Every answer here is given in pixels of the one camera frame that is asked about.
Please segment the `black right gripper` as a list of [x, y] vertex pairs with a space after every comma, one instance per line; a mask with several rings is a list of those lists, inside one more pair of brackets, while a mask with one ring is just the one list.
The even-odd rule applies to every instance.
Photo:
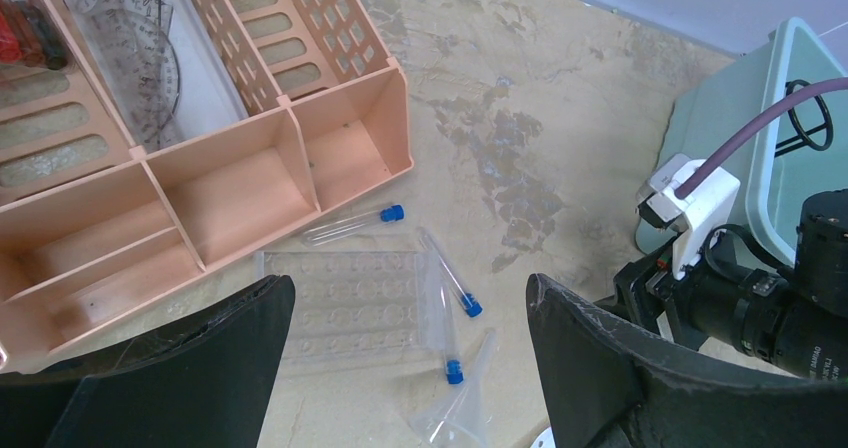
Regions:
[[627, 263], [613, 277], [614, 293], [596, 305], [649, 332], [662, 336], [658, 319], [666, 315], [669, 339], [698, 351], [708, 336], [695, 329], [687, 314], [682, 282], [671, 271], [672, 242]]

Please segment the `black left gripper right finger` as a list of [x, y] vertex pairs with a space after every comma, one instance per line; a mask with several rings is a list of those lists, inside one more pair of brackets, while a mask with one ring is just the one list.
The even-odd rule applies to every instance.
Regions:
[[681, 347], [547, 275], [526, 284], [529, 332], [560, 447], [843, 447], [847, 386]]

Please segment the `clear plastic funnel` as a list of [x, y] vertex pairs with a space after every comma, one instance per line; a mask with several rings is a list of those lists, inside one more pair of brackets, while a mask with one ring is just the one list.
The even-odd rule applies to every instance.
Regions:
[[408, 419], [429, 447], [489, 447], [483, 413], [483, 379], [497, 348], [497, 332], [487, 328], [465, 380]]

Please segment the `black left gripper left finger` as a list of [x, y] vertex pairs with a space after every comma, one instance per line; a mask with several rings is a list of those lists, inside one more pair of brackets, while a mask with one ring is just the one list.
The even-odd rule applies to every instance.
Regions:
[[269, 275], [125, 341], [1, 378], [5, 447], [253, 447], [295, 306]]

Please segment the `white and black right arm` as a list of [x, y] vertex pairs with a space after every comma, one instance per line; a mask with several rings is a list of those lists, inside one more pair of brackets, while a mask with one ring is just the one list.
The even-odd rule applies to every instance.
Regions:
[[847, 192], [808, 197], [796, 227], [793, 265], [751, 232], [724, 224], [709, 232], [696, 263], [672, 273], [672, 244], [626, 264], [602, 309], [654, 334], [668, 319], [674, 343], [697, 351], [709, 338], [793, 375], [847, 378]]

